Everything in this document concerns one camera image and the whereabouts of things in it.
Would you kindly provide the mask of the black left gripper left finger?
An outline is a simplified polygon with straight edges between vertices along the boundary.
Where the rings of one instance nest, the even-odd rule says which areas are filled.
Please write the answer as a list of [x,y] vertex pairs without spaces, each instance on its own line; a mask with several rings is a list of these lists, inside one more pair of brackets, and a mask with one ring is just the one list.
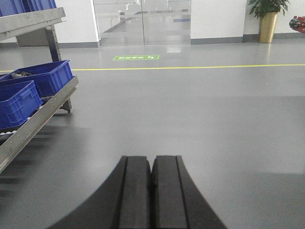
[[122,156],[106,180],[52,229],[150,228],[150,167],[144,156]]

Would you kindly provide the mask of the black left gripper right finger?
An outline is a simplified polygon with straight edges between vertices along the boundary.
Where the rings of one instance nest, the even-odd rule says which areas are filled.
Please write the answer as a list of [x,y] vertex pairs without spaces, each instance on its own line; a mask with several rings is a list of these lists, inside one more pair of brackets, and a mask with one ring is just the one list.
[[152,177],[153,228],[227,228],[193,182],[181,156],[157,156]]

